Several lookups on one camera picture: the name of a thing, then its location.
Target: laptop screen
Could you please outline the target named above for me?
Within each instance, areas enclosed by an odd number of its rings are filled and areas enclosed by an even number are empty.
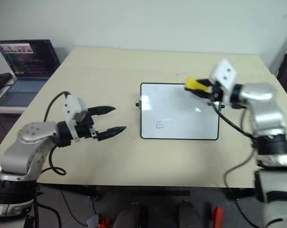
[[[0,52],[17,78],[49,78],[60,63],[50,40],[4,40]]]

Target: beige table surface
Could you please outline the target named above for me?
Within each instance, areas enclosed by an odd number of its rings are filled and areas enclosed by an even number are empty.
[[[116,110],[94,117],[98,131],[127,126],[121,134],[101,142],[82,139],[56,149],[55,166],[66,176],[52,171],[38,179],[44,183],[94,185],[158,185],[223,187],[222,175],[251,152],[250,140],[222,120],[217,141],[147,140],[140,137],[140,113],[135,103],[142,82],[182,83],[185,78],[206,78],[222,59],[238,72],[238,82],[269,82],[278,91],[278,104],[287,120],[287,94],[256,55],[227,55],[135,51],[76,47],[48,80],[0,145],[0,157],[15,141],[25,124],[42,121],[51,99],[63,90],[84,99],[88,107],[111,105]],[[60,98],[48,120],[62,121]],[[240,112],[223,113],[239,123]],[[253,187],[254,161],[229,177],[232,187]]]

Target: yellow object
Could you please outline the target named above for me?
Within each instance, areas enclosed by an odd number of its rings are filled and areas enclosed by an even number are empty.
[[[189,77],[188,81],[185,84],[187,89],[199,89],[205,92],[209,91],[209,88],[198,81],[196,81],[193,77]]]

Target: whiteboard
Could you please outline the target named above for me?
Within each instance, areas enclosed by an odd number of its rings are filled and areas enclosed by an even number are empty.
[[[142,83],[141,137],[217,140],[219,116],[208,103],[184,84]]]

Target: drawing on whiteboard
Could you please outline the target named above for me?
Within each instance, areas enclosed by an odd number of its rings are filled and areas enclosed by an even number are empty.
[[[164,128],[163,123],[162,123],[161,121],[157,121],[157,123],[156,123],[156,128],[157,128],[157,129]]]

